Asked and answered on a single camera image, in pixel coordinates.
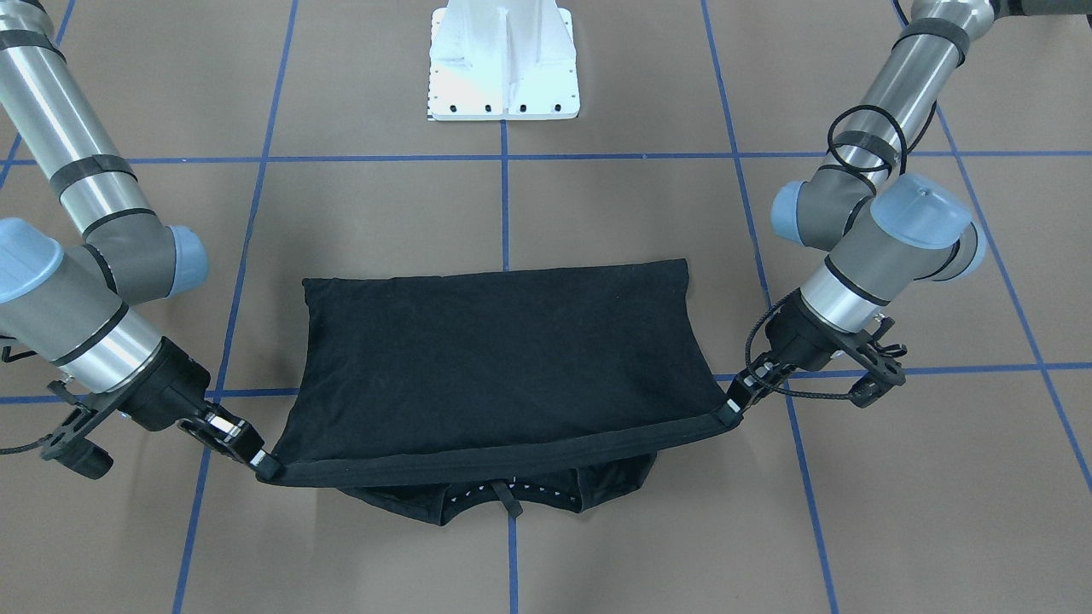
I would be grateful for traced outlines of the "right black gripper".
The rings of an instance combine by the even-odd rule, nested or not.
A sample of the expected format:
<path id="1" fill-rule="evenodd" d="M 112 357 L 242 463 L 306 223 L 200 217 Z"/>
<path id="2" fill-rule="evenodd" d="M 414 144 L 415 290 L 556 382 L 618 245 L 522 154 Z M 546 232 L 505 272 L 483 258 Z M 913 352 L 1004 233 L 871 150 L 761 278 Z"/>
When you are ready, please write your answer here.
<path id="1" fill-rule="evenodd" d="M 164 336 L 149 365 L 124 388 L 119 411 L 150 432 L 178 423 L 211 450 L 249 467 L 258 479 L 273 479 L 282 464 L 263 448 L 253 424 L 225 408 L 207 408 L 210 381 L 204 367 Z"/>

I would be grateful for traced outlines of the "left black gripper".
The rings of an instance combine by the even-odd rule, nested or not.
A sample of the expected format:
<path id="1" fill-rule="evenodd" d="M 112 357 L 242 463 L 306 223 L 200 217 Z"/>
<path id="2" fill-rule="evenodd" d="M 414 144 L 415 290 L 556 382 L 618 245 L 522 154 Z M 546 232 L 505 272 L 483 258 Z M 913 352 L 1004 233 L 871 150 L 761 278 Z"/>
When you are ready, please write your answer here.
<path id="1" fill-rule="evenodd" d="M 753 358 L 734 377 L 726 401 L 715 413 L 726 429 L 741 423 L 745 412 L 765 397 L 775 394 L 791 370 L 820 371 L 843 350 L 850 334 L 831 326 L 804 302 L 800 290 L 784 297 L 765 324 L 770 349 L 764 358 Z"/>

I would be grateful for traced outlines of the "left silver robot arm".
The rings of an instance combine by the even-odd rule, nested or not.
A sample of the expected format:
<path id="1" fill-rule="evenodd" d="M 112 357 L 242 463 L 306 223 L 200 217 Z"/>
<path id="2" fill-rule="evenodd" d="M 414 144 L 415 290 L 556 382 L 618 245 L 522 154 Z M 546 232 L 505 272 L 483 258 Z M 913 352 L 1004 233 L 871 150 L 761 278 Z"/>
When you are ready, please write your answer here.
<path id="1" fill-rule="evenodd" d="M 791 395 L 795 371 L 819 371 L 843 353 L 863 376 L 842 394 L 868 408 L 904 385 L 904 345 L 885 345 L 885 309 L 916 281 L 966 278 L 986 253 L 985 233 L 951 191 L 909 172 L 909 155 L 931 122 L 939 94 L 972 43 L 1005 17 L 1089 16 L 1088 1 L 916 1 L 859 104 L 826 135 L 822 166 L 807 182 L 781 188 L 770 222 L 780 237 L 822 250 L 799 287 L 753 324 L 769 349 L 745 366 L 720 412 L 737 427 L 753 404 Z"/>

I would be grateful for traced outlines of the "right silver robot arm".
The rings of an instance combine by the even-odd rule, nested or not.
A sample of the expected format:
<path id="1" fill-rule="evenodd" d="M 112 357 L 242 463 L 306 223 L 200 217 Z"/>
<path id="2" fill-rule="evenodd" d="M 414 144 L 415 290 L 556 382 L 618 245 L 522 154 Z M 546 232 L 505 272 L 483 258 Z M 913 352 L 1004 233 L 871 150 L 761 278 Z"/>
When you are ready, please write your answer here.
<path id="1" fill-rule="evenodd" d="M 38 1 L 4 1 L 3 109 L 82 240 L 66 247 L 29 222 L 3 220 L 3 361 L 13 345 L 78 381 L 49 388 L 72 412 L 35 448 L 87 479 L 112 467 L 90 432 L 112 413 L 158 432 L 179 427 L 259 479 L 278 471 L 253 425 L 206 399 L 211 376 L 136 306 L 195 290 L 207 278 L 195 233 L 149 206 L 57 47 Z"/>

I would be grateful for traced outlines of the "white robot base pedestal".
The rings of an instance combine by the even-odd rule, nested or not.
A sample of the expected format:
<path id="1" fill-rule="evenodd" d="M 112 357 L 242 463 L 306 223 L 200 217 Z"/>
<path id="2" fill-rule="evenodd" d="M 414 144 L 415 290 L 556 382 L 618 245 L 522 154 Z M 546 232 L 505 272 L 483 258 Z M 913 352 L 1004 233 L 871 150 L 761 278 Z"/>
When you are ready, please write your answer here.
<path id="1" fill-rule="evenodd" d="M 430 24 L 428 120 L 568 120 L 580 113 L 573 17 L 555 1 L 450 1 Z"/>

